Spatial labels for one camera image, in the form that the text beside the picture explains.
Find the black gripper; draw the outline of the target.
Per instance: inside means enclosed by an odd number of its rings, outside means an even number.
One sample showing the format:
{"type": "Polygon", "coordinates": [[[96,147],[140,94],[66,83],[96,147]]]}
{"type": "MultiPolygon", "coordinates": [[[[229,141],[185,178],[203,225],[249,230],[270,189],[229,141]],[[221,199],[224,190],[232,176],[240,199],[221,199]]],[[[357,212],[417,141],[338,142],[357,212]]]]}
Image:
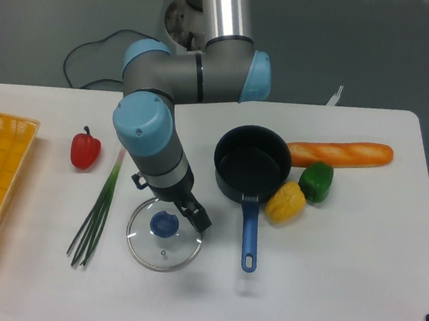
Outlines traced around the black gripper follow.
{"type": "Polygon", "coordinates": [[[188,220],[198,233],[205,232],[212,225],[206,210],[199,205],[192,193],[195,179],[191,172],[184,173],[182,177],[172,173],[146,176],[137,172],[131,178],[137,189],[150,188],[159,200],[174,203],[181,213],[187,214],[188,220]]]}

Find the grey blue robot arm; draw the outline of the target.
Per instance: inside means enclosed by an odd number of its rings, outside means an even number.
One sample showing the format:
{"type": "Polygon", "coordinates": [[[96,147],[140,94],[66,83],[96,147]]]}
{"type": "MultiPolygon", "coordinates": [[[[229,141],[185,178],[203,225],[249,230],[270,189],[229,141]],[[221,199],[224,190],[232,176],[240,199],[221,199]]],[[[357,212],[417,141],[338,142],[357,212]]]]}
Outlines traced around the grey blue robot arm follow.
{"type": "Polygon", "coordinates": [[[272,74],[268,54],[254,48],[249,0],[185,1],[203,17],[203,48],[174,55],[153,38],[131,44],[122,67],[124,94],[112,122],[146,187],[204,232],[211,221],[192,192],[194,177],[176,133],[175,107],[263,101],[272,74]]]}

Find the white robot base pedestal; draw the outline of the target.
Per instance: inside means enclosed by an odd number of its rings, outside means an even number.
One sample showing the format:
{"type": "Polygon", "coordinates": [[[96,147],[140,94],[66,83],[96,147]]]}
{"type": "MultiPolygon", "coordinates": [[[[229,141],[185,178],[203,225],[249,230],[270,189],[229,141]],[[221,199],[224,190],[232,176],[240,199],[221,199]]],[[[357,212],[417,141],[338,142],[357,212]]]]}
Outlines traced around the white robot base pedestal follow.
{"type": "Polygon", "coordinates": [[[187,0],[173,0],[164,15],[165,30],[177,54],[205,51],[203,13],[191,7],[187,0]]]}

